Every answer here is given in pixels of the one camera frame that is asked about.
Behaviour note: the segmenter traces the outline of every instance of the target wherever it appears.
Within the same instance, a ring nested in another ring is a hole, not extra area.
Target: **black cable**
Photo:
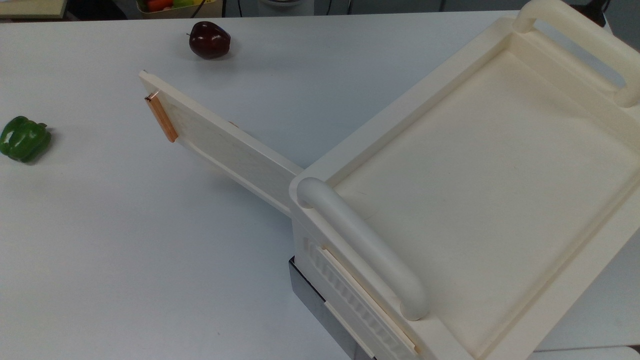
[[[200,5],[198,5],[198,8],[196,9],[196,11],[193,12],[193,15],[190,17],[190,19],[193,19],[194,17],[196,17],[196,14],[200,11],[200,8],[202,7],[202,5],[204,5],[204,2],[206,0],[202,0],[202,2],[200,3]]]

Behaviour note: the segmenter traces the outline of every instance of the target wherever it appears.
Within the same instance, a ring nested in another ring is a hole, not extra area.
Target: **white handle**
[[[618,106],[629,108],[637,104],[640,100],[640,54],[637,51],[561,0],[529,1],[513,22],[513,29],[517,33],[527,33],[536,19],[546,21],[622,75],[627,84],[614,95]]]
[[[427,315],[429,300],[422,281],[333,188],[306,177],[296,193],[300,206],[314,208],[396,293],[407,320]]]

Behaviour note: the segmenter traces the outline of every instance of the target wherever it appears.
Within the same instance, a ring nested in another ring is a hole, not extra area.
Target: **plastic tray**
[[[526,359],[640,227],[640,54],[558,0],[499,19],[306,170],[141,78],[183,144],[292,216],[296,264],[378,360]]]

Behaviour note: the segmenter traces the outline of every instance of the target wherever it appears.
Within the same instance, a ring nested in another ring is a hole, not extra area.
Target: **red apple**
[[[189,34],[191,50],[203,59],[215,59],[229,52],[231,36],[218,25],[200,21]]]

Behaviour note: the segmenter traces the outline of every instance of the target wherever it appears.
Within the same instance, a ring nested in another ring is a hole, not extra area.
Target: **green bell pepper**
[[[51,133],[46,127],[24,116],[15,117],[0,135],[0,152],[23,163],[34,160],[51,142]]]

